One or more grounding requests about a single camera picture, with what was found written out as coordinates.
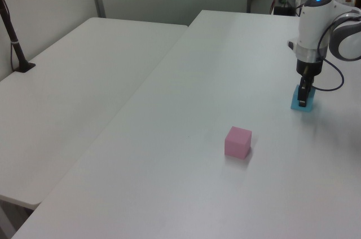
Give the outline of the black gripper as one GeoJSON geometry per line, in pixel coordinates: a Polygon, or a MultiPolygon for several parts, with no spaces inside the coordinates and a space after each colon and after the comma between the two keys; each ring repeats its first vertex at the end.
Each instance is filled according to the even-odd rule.
{"type": "Polygon", "coordinates": [[[314,83],[314,77],[322,72],[322,61],[315,63],[307,63],[301,60],[297,60],[296,71],[301,76],[309,78],[309,82],[305,78],[301,78],[298,87],[297,100],[300,107],[307,106],[308,95],[312,90],[314,83]]]}

